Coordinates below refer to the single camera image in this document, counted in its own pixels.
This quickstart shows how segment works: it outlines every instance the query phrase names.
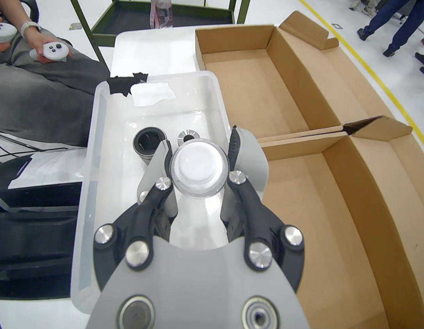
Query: water bottle lid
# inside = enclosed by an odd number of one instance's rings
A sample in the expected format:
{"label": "water bottle lid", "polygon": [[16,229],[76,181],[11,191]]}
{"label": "water bottle lid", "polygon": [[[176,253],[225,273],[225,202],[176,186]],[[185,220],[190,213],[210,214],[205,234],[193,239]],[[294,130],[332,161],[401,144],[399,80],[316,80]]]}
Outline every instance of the water bottle lid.
{"label": "water bottle lid", "polygon": [[180,192],[192,197],[210,197],[224,187],[229,174],[226,154],[207,139],[191,139],[174,154],[171,176]]}

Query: pink water bottle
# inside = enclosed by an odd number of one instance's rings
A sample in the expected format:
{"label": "pink water bottle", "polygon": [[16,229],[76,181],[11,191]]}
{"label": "pink water bottle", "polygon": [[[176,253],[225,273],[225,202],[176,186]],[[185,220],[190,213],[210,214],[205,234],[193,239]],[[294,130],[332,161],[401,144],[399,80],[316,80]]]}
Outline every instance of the pink water bottle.
{"label": "pink water bottle", "polygon": [[174,25],[171,0],[151,0],[149,24],[151,28],[169,28]]}

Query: white controller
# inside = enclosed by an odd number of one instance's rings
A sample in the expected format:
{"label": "white controller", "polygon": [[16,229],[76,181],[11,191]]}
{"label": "white controller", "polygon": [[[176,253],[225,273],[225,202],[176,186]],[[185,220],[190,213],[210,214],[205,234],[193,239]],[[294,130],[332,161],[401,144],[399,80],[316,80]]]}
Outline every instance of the white controller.
{"label": "white controller", "polygon": [[10,42],[17,33],[17,29],[10,24],[0,22],[0,44]]}
{"label": "white controller", "polygon": [[[43,55],[53,61],[67,61],[69,48],[63,42],[50,42],[43,45]],[[35,49],[29,52],[29,56],[34,60],[38,60],[38,54]]]}

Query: wristwatch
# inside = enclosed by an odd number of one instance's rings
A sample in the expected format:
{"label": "wristwatch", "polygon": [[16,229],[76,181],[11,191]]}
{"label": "wristwatch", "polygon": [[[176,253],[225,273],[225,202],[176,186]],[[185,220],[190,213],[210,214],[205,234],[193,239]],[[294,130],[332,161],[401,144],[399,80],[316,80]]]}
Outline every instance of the wristwatch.
{"label": "wristwatch", "polygon": [[24,36],[24,33],[26,32],[26,29],[27,29],[28,27],[31,27],[31,26],[35,26],[35,27],[37,28],[37,30],[38,30],[38,31],[40,31],[40,30],[41,30],[40,25],[38,25],[36,22],[33,22],[33,21],[26,21],[26,22],[24,22],[24,23],[23,23],[23,25],[21,25],[21,28],[20,28],[20,34],[21,34],[21,36],[23,37],[23,39],[25,39],[25,40],[26,40],[26,37]]}

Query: black cylinder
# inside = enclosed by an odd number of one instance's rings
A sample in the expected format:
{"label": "black cylinder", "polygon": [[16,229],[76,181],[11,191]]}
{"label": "black cylinder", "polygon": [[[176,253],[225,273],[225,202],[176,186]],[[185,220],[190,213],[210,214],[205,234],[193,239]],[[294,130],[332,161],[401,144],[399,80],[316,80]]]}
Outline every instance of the black cylinder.
{"label": "black cylinder", "polygon": [[146,165],[151,162],[161,141],[166,139],[165,133],[156,127],[147,127],[138,132],[133,140],[133,147]]}

